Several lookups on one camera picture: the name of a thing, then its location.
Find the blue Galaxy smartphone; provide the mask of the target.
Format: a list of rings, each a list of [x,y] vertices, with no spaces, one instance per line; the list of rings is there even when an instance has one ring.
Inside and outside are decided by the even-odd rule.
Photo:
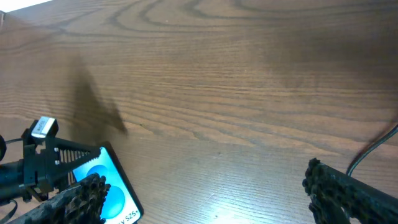
[[[77,181],[97,173],[106,177],[111,187],[103,204],[100,217],[106,224],[135,224],[144,210],[127,175],[109,142],[100,147],[100,155],[73,170]]]

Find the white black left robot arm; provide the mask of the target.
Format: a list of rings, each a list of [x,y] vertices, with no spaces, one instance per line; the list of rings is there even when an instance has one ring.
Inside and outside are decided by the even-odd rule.
[[[73,170],[100,155],[100,148],[46,136],[35,138],[26,129],[23,158],[1,165],[1,205],[22,198],[41,204],[21,217],[22,223],[104,223],[101,212],[110,188],[91,174],[75,180]]]

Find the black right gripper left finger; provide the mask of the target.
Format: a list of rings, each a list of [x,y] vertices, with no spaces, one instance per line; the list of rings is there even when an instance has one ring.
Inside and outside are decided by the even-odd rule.
[[[101,213],[110,187],[105,176],[91,174],[11,223],[104,224]]]

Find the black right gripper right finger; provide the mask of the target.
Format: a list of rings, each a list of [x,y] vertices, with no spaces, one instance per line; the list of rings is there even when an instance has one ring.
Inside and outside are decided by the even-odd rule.
[[[397,223],[397,199],[313,158],[302,182],[316,223]]]

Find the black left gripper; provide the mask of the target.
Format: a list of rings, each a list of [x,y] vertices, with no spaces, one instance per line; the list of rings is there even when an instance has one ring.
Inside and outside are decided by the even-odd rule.
[[[32,128],[22,134],[23,182],[22,199],[30,202],[35,198],[43,202],[53,192],[54,183],[68,173],[99,157],[99,146],[89,146],[60,138],[44,139],[32,136]]]

